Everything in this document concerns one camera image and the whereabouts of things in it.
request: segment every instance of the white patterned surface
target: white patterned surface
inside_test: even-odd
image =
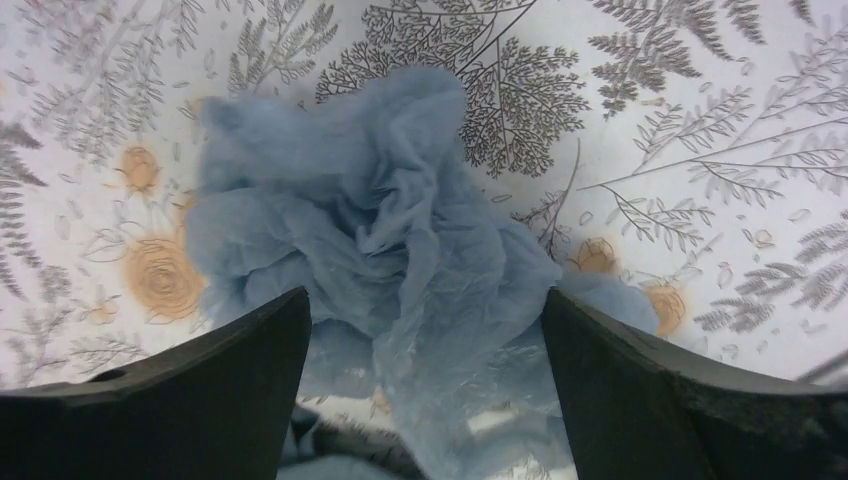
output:
[[[2,385],[204,331],[181,249],[198,99],[308,108],[410,63],[466,83],[492,201],[557,260],[641,285],[662,336],[786,378],[848,349],[844,0],[12,0]],[[390,428],[379,399],[310,402]]]

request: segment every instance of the light blue tissue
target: light blue tissue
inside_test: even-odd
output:
[[[459,80],[418,67],[308,112],[208,99],[186,218],[206,313],[226,322],[305,286],[314,328],[301,390],[365,398],[380,385],[434,480],[484,478],[531,452],[551,468],[568,458],[538,323],[551,287],[658,324],[641,292],[564,275],[493,209],[465,171],[465,109]],[[469,428],[507,401],[525,412],[509,428]]]

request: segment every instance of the gray fern leaf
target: gray fern leaf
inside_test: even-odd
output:
[[[816,26],[816,22],[813,21],[810,0],[790,0],[789,6],[792,7],[792,11],[795,13],[796,17],[800,18],[812,27]]]
[[[848,220],[848,212],[842,216]],[[792,307],[833,311],[848,298],[848,224],[842,221],[817,228],[799,243],[799,264],[773,262],[745,273],[745,280],[735,287],[737,297],[711,302],[713,311],[694,321],[708,332],[722,328],[752,332],[771,318],[776,299],[792,294],[797,295],[789,303]],[[811,267],[827,257],[832,260]]]
[[[513,37],[496,42],[500,61],[460,74],[469,112],[460,134],[467,158],[497,178],[505,172],[538,177],[554,161],[550,148],[566,132],[583,128],[579,112],[589,109],[576,73],[560,73],[579,60],[563,47],[520,46]]]
[[[695,222],[712,225],[715,212],[705,206],[696,205],[686,198],[672,207],[666,207],[660,198],[625,199],[609,187],[604,187],[615,197],[616,208],[610,214],[610,222],[621,214],[625,221],[621,235],[633,230],[639,241],[663,242],[669,251],[676,247],[682,252],[697,247],[704,240]]]
[[[122,333],[82,337],[71,342],[69,357],[80,374],[92,375],[116,364],[150,356],[136,336],[128,340]]]
[[[176,37],[170,43],[176,46],[177,58],[182,58],[183,52],[189,48],[197,49],[194,42],[194,37],[197,36],[197,17],[199,13],[206,13],[206,10],[198,0],[178,0],[175,8],[177,20],[173,31]]]
[[[722,8],[727,9],[727,18],[736,29],[752,43],[765,45],[766,40],[760,27],[760,6],[756,0],[725,0]]]
[[[263,2],[267,17],[255,25],[245,20],[236,51],[230,56],[229,90],[254,92],[272,75],[282,83],[309,74],[315,68],[310,58],[317,55],[338,32],[333,22],[334,7],[321,3],[306,21],[299,21],[304,0]]]
[[[639,97],[640,89],[662,92],[669,73],[685,78],[701,76],[692,64],[690,49],[679,35],[689,31],[699,43],[722,60],[733,60],[718,33],[717,8],[752,43],[763,44],[758,6],[752,0],[590,0],[613,16],[627,32],[589,38],[589,44],[614,57],[592,69],[604,80],[604,118],[611,119]]]
[[[331,61],[321,72],[315,96],[323,102],[333,95],[353,93],[366,81],[385,77],[399,66],[390,53],[367,42],[354,42],[342,51],[338,61]]]
[[[20,212],[23,194],[15,190],[24,185],[46,187],[23,162],[16,147],[40,149],[41,143],[20,124],[0,122],[0,284],[12,295],[25,298],[18,283],[10,257],[20,259],[25,265],[38,269],[42,261],[32,248]]]

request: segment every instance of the plant stem drawing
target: plant stem drawing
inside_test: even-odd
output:
[[[531,230],[537,228],[541,222],[542,232],[538,237],[539,243],[548,252],[548,255],[555,260],[561,259],[560,248],[571,242],[571,239],[568,237],[571,228],[559,223],[559,214],[565,206],[568,194],[571,193],[571,187],[574,185],[574,179],[577,177],[578,168],[580,168],[580,138],[577,139],[577,155],[574,159],[574,168],[571,171],[571,178],[569,178],[565,190],[554,193],[546,192],[545,197],[541,200],[541,205],[529,213],[525,215],[513,213],[511,215],[513,220],[523,223]]]
[[[47,184],[24,164],[17,149],[38,150],[41,147],[41,143],[20,124],[0,121],[0,284],[20,299],[25,298],[24,292],[10,260],[17,258],[33,269],[42,264],[25,230],[20,190],[25,186],[46,187]]]
[[[31,40],[46,37],[53,61],[76,74],[94,67],[98,50],[106,41],[116,0],[39,0],[16,6]]]
[[[524,46],[510,28],[537,3],[421,0],[392,8],[369,7],[363,15],[367,42],[355,42],[321,72],[319,101],[361,88],[393,68],[423,64],[454,72],[465,84],[468,113],[461,136],[468,161],[497,178],[510,172],[543,175],[554,163],[552,145],[584,128],[589,110],[579,94],[579,61],[564,47]],[[504,28],[498,19],[515,18]]]
[[[37,381],[40,373],[61,369],[68,363],[68,359],[52,351],[50,345],[72,314],[72,309],[62,305],[70,294],[67,270],[48,266],[41,269],[38,276],[44,306],[24,310],[20,327],[0,330],[14,335],[5,343],[17,357],[15,384],[18,388],[28,387]]]
[[[701,149],[710,150],[721,137],[729,137],[736,132],[736,124],[748,118],[745,113],[753,107],[748,100],[751,88],[736,87],[732,93],[722,90],[719,98],[707,97],[706,110],[696,105],[694,111],[682,113],[681,105],[664,106],[653,116],[645,116],[647,126],[637,125],[640,138],[634,138],[636,146],[645,152],[639,167],[640,172],[672,142],[679,142],[687,150],[699,153]]]
[[[111,37],[98,42],[100,54],[91,56],[81,82],[36,94],[33,125],[55,129],[58,142],[97,168],[130,135],[156,129],[164,103],[161,58],[168,48],[178,57],[193,48],[204,13],[197,0],[160,0],[152,18],[139,18],[147,1],[137,0]]]
[[[589,44],[614,57],[592,69],[606,82],[598,92],[605,98],[607,120],[624,111],[639,97],[640,89],[662,92],[666,75],[696,78],[701,72],[692,64],[690,49],[679,37],[686,31],[721,60],[734,57],[718,35],[717,14],[726,11],[742,37],[765,44],[760,28],[759,6],[751,0],[590,0],[593,5],[627,27],[626,32],[599,35]]]
[[[681,251],[687,250],[687,245],[697,247],[704,238],[695,227],[693,220],[699,219],[707,226],[711,225],[710,217],[715,213],[707,207],[698,206],[691,198],[678,202],[671,208],[666,208],[662,199],[648,200],[647,198],[634,198],[627,200],[613,189],[606,188],[615,198],[616,208],[607,218],[607,225],[611,224],[619,214],[625,218],[621,234],[625,235],[631,228],[636,231],[636,238],[640,241],[648,239],[650,242],[661,240],[669,251],[674,250],[675,244]]]
[[[230,56],[229,90],[256,92],[273,74],[288,85],[315,68],[312,58],[336,36],[333,6],[321,3],[312,17],[298,23],[307,0],[267,0],[267,16],[255,25],[245,20],[238,50]],[[265,44],[265,36],[273,37]]]
[[[848,8],[840,29],[834,31],[831,23],[825,16],[822,35],[808,37],[803,54],[790,52],[797,73],[775,79],[756,116],[751,114],[756,105],[750,88],[707,96],[703,108],[666,104],[637,126],[633,141],[643,155],[631,174],[578,190],[606,189],[620,205],[623,197],[614,189],[619,183],[685,165],[690,183],[703,184],[708,200],[716,195],[725,204],[741,201],[766,208],[784,197],[781,182],[794,179],[841,195],[848,188],[848,142],[836,128],[848,124]],[[705,84],[701,92],[710,86]],[[760,130],[765,135],[750,135]],[[750,163],[729,159],[769,145],[774,149],[765,158],[759,153]],[[689,155],[652,166],[673,148]]]
[[[848,297],[848,211],[842,221],[803,235],[795,261],[771,262],[744,274],[737,296],[710,302],[711,312],[695,317],[707,332],[728,328],[748,333],[771,319],[778,300],[789,305],[831,312]]]
[[[111,333],[81,337],[72,342],[69,352],[79,373],[86,376],[149,356],[150,353],[141,347],[138,334],[132,340],[123,334]]]

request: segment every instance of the orange rose print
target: orange rose print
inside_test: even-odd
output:
[[[156,157],[144,147],[130,147],[124,150],[121,157],[121,168],[124,181],[130,194],[139,193],[149,196],[153,193],[156,180],[159,178],[159,165]]]
[[[124,257],[124,275],[136,300],[165,323],[197,310],[203,278],[175,239],[139,242]]]
[[[651,299],[651,305],[660,319],[657,335],[668,336],[680,326],[683,315],[686,314],[686,304],[677,290],[668,285],[651,287],[645,293]]]
[[[615,252],[603,238],[590,238],[580,245],[576,263],[581,272],[609,273],[615,268]]]

